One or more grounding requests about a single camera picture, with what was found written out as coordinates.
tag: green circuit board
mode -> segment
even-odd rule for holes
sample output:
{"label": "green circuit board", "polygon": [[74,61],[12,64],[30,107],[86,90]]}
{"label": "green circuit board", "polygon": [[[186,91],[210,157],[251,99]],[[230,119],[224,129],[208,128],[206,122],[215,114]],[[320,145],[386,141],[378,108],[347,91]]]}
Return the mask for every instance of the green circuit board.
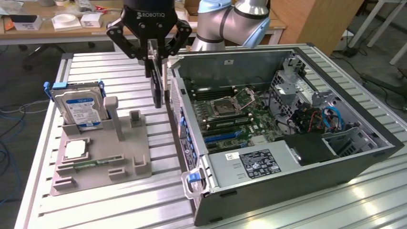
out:
{"label": "green circuit board", "polygon": [[275,118],[251,89],[215,100],[192,100],[192,107],[204,140],[238,133],[236,137],[206,142],[210,153],[274,142],[283,136]]}

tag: aluminum table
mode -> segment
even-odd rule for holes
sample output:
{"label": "aluminum table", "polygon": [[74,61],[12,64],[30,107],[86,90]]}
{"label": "aluminum table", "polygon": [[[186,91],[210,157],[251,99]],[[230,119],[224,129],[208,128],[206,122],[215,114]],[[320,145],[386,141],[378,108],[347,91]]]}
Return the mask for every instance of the aluminum table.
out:
{"label": "aluminum table", "polygon": [[[298,47],[406,143],[406,122],[315,47],[302,44]],[[326,83],[315,75],[310,73],[307,77],[318,89],[326,88]],[[196,229],[190,201],[183,193],[167,110],[154,108],[144,68],[120,52],[75,54],[63,59],[58,82],[88,82],[99,78],[104,80],[107,94],[119,98],[119,115],[139,109],[147,116],[154,175],[143,180],[50,196],[63,131],[63,118],[55,104],[50,103],[15,228]],[[406,177],[404,147],[347,184],[199,229],[406,227]]]}

